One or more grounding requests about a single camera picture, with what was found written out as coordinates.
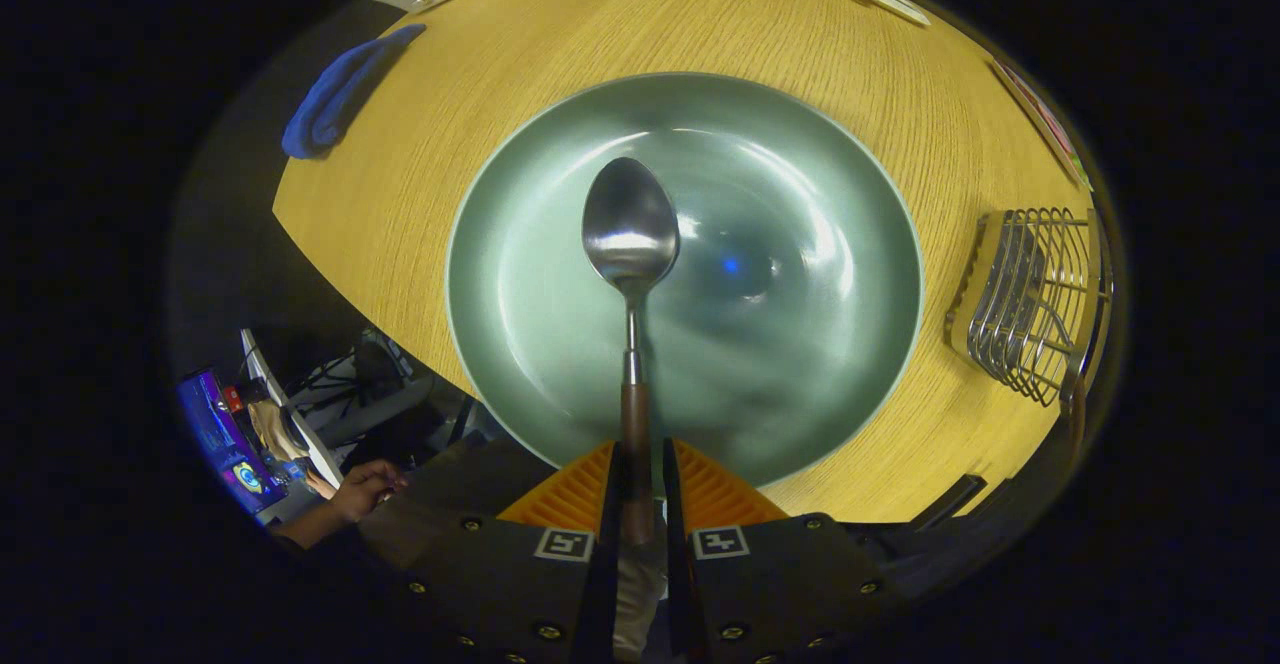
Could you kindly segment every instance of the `card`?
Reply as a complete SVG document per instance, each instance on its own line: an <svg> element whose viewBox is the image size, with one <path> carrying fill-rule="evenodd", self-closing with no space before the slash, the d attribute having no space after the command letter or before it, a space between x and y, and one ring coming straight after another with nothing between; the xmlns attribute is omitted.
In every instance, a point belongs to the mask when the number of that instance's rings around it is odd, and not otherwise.
<svg viewBox="0 0 1280 664"><path fill-rule="evenodd" d="M1023 77L1018 75L1018 72L1011 70L1011 68L1005 67L1000 61L992 61L992 68L996 70L996 75L1000 81L1005 82L1006 90L1021 105L1023 111L1032 118L1037 130L1044 137L1044 143L1048 148L1053 151L1057 161L1062 164L1066 173L1074 178L1078 184L1088 187L1088 191L1093 191L1093 186L1089 182L1089 175L1084 173L1084 164L1080 162L1080 157L1075 154L1075 146L1066 136L1066 130L1062 128L1053 113L1050 111L1048 105L1043 102L1032 91L1032 87L1023 81Z"/></svg>

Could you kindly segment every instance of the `wooden table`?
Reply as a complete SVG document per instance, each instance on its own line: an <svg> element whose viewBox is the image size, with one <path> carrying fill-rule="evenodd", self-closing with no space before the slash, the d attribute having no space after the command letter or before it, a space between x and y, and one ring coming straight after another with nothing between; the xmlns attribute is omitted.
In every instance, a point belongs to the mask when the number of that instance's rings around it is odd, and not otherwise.
<svg viewBox="0 0 1280 664"><path fill-rule="evenodd" d="M288 164L274 212L357 310L474 394L449 336L444 257L462 194L512 130L641 72L717 72L795 95L864 141L901 187L927 298L915 357L876 421L764 491L792 514L909 519L961 473L982 473L987 493L1016 473L1057 415L943 342L979 214L1066 205L1083 216L1089 205L991 55L932 18L924 29L860 0L449 0L404 17L428 29L329 157Z"/></svg>

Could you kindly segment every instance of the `green plate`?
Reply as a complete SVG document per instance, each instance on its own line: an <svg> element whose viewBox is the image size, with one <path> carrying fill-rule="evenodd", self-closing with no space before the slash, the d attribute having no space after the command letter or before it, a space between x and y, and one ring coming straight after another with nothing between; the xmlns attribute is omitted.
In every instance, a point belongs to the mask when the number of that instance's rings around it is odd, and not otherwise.
<svg viewBox="0 0 1280 664"><path fill-rule="evenodd" d="M588 189L613 157L650 168L680 221L680 258L641 313L654 443L690 441L762 486L849 441L897 386L919 333L910 214L823 113L704 73L580 91L476 177L445 298L494 417L557 467L620 438L622 296L581 243ZM655 455L655 482L659 471Z"/></svg>

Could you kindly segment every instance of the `blue towel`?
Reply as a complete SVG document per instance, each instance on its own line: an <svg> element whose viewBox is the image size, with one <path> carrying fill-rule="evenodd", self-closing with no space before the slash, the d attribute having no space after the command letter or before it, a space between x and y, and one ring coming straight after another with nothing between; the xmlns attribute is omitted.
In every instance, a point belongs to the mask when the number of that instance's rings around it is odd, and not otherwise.
<svg viewBox="0 0 1280 664"><path fill-rule="evenodd" d="M284 127L284 139L280 141L284 154L315 159L337 145L378 82L383 81L410 41L425 29L421 23L411 23L334 59Z"/></svg>

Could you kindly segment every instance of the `monitor screen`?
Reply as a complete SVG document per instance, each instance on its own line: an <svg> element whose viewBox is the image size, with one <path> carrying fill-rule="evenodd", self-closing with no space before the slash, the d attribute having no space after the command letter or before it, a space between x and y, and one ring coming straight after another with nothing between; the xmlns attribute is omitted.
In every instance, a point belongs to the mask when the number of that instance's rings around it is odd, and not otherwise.
<svg viewBox="0 0 1280 664"><path fill-rule="evenodd" d="M250 514L284 499L284 487L271 481L257 449L220 406L221 390L209 368L180 383L178 398L205 459Z"/></svg>

